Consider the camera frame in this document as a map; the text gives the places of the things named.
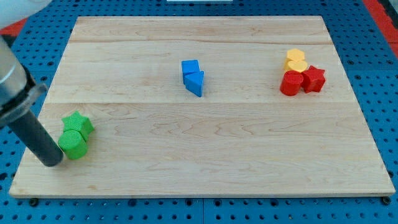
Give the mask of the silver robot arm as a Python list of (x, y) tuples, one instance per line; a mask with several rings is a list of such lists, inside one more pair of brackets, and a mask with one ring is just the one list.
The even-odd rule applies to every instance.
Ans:
[(30, 110), (47, 91), (1, 39), (1, 127), (9, 126), (18, 138), (47, 167), (59, 164), (63, 152)]

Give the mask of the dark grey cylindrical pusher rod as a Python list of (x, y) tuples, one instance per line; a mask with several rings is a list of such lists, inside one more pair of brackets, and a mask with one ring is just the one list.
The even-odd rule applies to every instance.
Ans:
[(33, 112), (28, 111), (8, 126), (43, 165), (53, 167), (62, 161), (62, 150)]

